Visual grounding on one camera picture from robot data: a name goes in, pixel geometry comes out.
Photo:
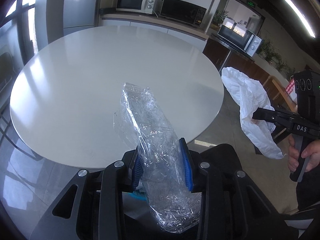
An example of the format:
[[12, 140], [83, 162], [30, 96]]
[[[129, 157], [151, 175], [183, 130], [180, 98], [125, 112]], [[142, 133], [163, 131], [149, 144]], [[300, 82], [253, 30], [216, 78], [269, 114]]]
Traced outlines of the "person's right hand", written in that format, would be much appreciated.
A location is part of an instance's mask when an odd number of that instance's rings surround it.
[[[295, 148], [295, 140], [292, 135], [289, 135], [289, 152], [288, 152], [288, 168], [291, 172], [294, 172], [298, 166], [299, 151]], [[309, 157], [305, 172], [309, 172], [319, 165], [320, 160], [320, 142], [315, 140], [308, 144], [304, 151], [300, 155], [302, 158]]]

